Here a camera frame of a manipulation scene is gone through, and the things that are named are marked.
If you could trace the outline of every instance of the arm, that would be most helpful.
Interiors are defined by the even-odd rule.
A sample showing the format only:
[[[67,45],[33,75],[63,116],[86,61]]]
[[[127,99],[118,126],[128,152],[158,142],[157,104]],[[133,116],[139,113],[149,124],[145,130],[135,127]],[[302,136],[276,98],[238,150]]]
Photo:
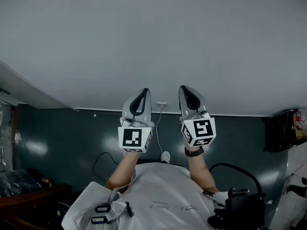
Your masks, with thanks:
[[[191,148],[184,138],[183,140],[187,150],[196,151],[199,149],[199,147]],[[219,190],[215,187],[214,179],[207,168],[202,154],[192,158],[189,157],[188,160],[191,179],[195,181],[195,183],[204,191],[209,191],[212,193],[219,192]]]
[[[106,182],[105,187],[113,190],[116,187],[121,187],[129,184],[139,157],[139,153],[127,152],[117,166],[114,173]]]

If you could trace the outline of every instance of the white t-shirt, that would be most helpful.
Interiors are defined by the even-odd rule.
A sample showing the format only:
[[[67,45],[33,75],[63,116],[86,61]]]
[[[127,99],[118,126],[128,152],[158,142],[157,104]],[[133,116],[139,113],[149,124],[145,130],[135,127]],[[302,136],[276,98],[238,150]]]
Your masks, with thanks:
[[[227,192],[216,193],[214,198],[202,192],[183,167],[164,163],[137,165],[129,187],[121,195],[134,216],[121,214],[116,219],[117,229],[211,230],[207,220],[214,215],[213,200],[224,204]],[[95,208],[107,202],[111,194],[111,190],[91,182],[65,215],[63,228],[103,229],[102,224],[92,224],[91,217],[97,216]]]

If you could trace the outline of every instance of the green floor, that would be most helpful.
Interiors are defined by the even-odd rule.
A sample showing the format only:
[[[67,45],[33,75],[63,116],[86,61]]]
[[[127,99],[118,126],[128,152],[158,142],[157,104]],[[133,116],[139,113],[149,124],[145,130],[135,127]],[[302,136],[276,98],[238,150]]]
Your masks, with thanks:
[[[118,147],[120,113],[73,111],[70,109],[37,110],[19,106],[18,127],[15,136],[14,167],[34,168],[56,184],[67,183],[74,191],[83,190],[91,181],[103,184],[92,174],[96,157],[108,151],[120,162],[123,153]],[[152,120],[159,118],[154,114]],[[171,153],[171,163],[187,167],[178,115],[162,115],[159,138],[163,150]],[[237,165],[257,177],[266,193],[266,226],[269,225],[282,192],[287,166],[287,151],[263,152],[264,124],[261,118],[216,117],[217,137],[204,157],[208,167],[227,162]],[[140,162],[160,160],[156,135]],[[106,154],[100,156],[94,173],[107,179],[116,164]],[[248,188],[255,192],[253,181],[228,168],[216,168],[213,177],[217,188]]]

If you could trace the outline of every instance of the watch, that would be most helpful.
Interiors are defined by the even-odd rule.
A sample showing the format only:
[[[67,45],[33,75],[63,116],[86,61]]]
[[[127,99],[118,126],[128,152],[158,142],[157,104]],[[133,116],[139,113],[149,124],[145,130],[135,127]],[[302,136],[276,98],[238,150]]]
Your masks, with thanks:
[[[187,148],[184,148],[184,152],[188,157],[192,158],[201,155],[203,153],[203,149],[200,147],[197,151],[189,151]]]

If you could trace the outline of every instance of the person's right arm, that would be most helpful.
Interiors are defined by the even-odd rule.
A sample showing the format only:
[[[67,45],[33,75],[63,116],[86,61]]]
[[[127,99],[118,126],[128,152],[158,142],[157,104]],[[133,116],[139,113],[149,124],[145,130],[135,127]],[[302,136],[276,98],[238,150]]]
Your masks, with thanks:
[[[184,138],[183,140],[187,150],[189,151],[197,151],[200,148],[191,148]],[[201,154],[192,158],[188,157],[188,160],[191,179],[204,191],[212,193],[219,192],[219,190],[215,187],[214,179],[207,168],[203,155]]]

